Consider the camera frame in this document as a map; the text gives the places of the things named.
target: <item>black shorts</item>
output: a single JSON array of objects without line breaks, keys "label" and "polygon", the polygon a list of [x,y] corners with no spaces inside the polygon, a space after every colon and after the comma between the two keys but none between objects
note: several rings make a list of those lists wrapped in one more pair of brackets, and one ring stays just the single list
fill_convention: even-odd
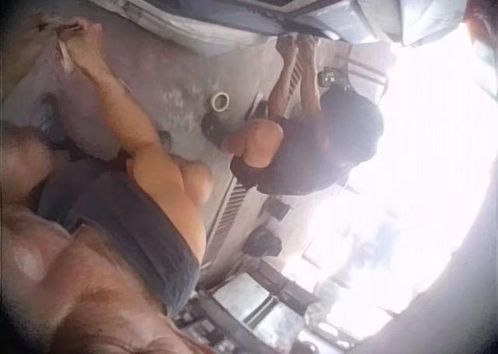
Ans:
[{"label": "black shorts", "polygon": [[35,212],[74,233],[88,222],[174,316],[188,301],[200,268],[184,238],[125,172],[85,159],[56,172],[40,189]]}]

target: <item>tape roll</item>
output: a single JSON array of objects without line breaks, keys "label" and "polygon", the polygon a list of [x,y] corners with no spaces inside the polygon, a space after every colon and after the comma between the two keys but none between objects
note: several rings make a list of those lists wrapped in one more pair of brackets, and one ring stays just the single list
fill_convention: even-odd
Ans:
[{"label": "tape roll", "polygon": [[228,96],[228,93],[218,92],[211,97],[211,108],[216,113],[221,113],[222,111],[228,109],[229,104],[230,96]]}]

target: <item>bright window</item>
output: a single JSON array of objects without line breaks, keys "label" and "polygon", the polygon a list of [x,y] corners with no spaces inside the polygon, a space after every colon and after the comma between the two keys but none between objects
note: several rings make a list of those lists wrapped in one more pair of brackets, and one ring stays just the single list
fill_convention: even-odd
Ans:
[{"label": "bright window", "polygon": [[309,321],[343,347],[379,331],[446,268],[478,214],[498,150],[498,108],[476,85],[482,63],[465,25],[436,43],[393,50],[384,136],[349,181],[359,193],[323,202],[310,221],[314,240],[286,271],[300,268],[297,281],[328,299],[308,310]]}]

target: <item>knee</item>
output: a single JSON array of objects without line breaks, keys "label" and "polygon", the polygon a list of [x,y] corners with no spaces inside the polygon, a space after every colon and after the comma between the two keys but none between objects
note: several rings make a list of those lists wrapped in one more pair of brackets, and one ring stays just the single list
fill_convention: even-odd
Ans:
[{"label": "knee", "polygon": [[268,119],[252,121],[244,161],[252,167],[267,167],[279,150],[282,140],[283,130],[279,124]]},{"label": "knee", "polygon": [[30,128],[2,124],[0,183],[5,202],[22,202],[54,169],[50,149]]},{"label": "knee", "polygon": [[199,161],[189,162],[181,167],[181,175],[187,196],[196,206],[203,206],[212,192],[212,174],[209,167]]}]

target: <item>vent grille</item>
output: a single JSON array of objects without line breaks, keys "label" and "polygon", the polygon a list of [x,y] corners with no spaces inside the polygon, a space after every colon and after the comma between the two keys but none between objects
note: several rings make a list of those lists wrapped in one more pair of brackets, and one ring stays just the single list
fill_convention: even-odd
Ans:
[{"label": "vent grille", "polygon": [[233,178],[227,191],[230,190],[230,195],[225,195],[225,197],[228,198],[221,204],[221,209],[209,232],[208,246],[205,252],[204,261],[202,262],[202,272],[204,274],[211,268],[216,260],[216,257],[221,250],[221,246],[225,242],[233,222],[235,222],[239,209],[242,206],[242,202],[247,195],[247,189],[235,178]]}]

